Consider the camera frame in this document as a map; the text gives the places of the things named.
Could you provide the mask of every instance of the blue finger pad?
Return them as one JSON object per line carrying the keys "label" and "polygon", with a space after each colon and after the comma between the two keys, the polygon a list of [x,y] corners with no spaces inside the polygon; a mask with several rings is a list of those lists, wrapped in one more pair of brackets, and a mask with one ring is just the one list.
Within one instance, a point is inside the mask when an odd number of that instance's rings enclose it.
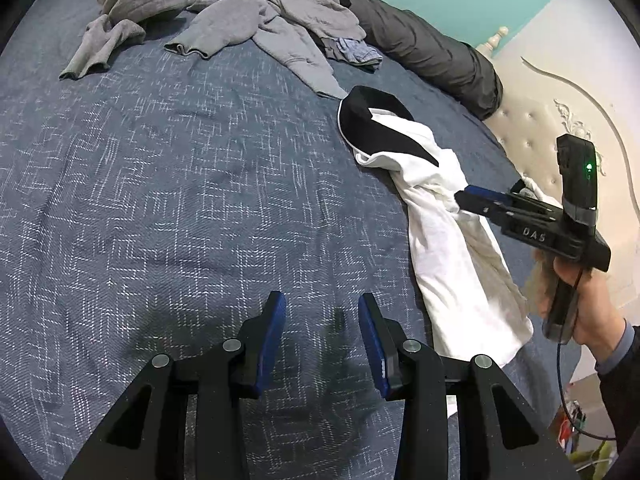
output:
{"label": "blue finger pad", "polygon": [[364,347],[367,351],[367,359],[369,359],[369,368],[376,388],[380,391],[383,398],[388,396],[390,387],[386,378],[385,355],[382,351],[380,338],[371,319],[367,302],[363,296],[358,300],[358,323],[360,324],[360,333],[364,341]]}
{"label": "blue finger pad", "polygon": [[492,200],[494,202],[508,203],[511,201],[508,195],[504,193],[498,193],[497,191],[492,191],[490,189],[485,189],[484,187],[466,186],[465,191],[467,193],[470,193],[476,196],[481,196],[483,198]]}
{"label": "blue finger pad", "polygon": [[262,393],[269,381],[271,371],[273,370],[273,366],[276,362],[276,353],[280,347],[282,330],[284,329],[284,322],[286,319],[287,300],[285,299],[284,294],[281,292],[272,292],[267,299],[267,302],[271,301],[274,302],[274,305],[271,307],[273,309],[273,313],[260,351],[257,381],[255,382],[255,389],[259,395]]}

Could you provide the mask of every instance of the cream headboard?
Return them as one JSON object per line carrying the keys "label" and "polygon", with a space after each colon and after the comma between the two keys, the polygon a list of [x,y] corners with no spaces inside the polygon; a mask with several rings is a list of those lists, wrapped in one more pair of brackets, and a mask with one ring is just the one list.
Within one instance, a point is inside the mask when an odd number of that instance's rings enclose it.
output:
{"label": "cream headboard", "polygon": [[[501,27],[477,49],[492,59]],[[571,133],[591,140],[598,169],[598,230],[611,247],[608,283],[612,300],[622,306],[638,296],[634,268],[640,234],[640,154],[630,132],[617,120],[604,96],[580,85],[579,75],[562,73],[552,59],[492,63],[504,86],[498,110],[485,123],[504,146],[516,169],[542,190],[561,199],[556,137]]]}

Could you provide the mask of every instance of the sleeve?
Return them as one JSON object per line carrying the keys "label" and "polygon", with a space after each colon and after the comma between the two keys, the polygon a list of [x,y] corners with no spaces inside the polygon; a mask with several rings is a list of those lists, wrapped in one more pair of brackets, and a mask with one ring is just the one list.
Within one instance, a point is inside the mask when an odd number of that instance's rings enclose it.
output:
{"label": "sleeve", "polygon": [[631,345],[620,362],[607,373],[602,365],[598,370],[600,393],[616,431],[618,452],[624,449],[640,424],[640,327],[632,330]]}

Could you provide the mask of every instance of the headboard finial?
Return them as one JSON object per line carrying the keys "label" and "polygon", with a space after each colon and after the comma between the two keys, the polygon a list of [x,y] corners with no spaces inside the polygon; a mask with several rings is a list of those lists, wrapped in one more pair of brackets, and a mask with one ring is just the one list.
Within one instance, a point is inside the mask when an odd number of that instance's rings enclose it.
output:
{"label": "headboard finial", "polygon": [[480,52],[487,59],[491,59],[494,54],[494,49],[498,48],[498,44],[500,40],[504,38],[509,33],[509,29],[507,27],[500,27],[498,32],[496,32],[492,37],[486,40],[485,43],[479,44],[476,46],[476,50]]}

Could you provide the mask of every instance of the black cable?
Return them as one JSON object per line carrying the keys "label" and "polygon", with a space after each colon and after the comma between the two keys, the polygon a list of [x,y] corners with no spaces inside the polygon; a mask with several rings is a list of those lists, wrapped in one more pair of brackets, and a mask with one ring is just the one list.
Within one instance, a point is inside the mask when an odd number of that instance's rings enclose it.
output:
{"label": "black cable", "polygon": [[[578,284],[580,283],[581,277],[582,277],[582,269],[580,269],[580,272],[578,273],[578,278],[575,280],[574,294],[577,294]],[[575,425],[575,421],[571,418],[571,415],[569,415],[569,410],[567,409],[566,400],[564,398],[564,389],[562,388],[562,377],[560,375],[560,349],[561,348],[562,348],[562,343],[558,343],[558,357],[556,359],[556,365],[558,366],[558,390],[560,391],[560,401],[562,402],[562,408],[564,409],[564,414],[566,415],[566,418],[569,420],[569,424],[571,425],[572,428],[574,428],[575,431],[577,431],[580,434],[583,434],[584,436],[595,438],[596,440],[602,440],[604,442],[607,442],[607,441],[615,442],[616,438],[614,436],[599,436],[593,433],[589,433],[588,431],[581,430]]]}

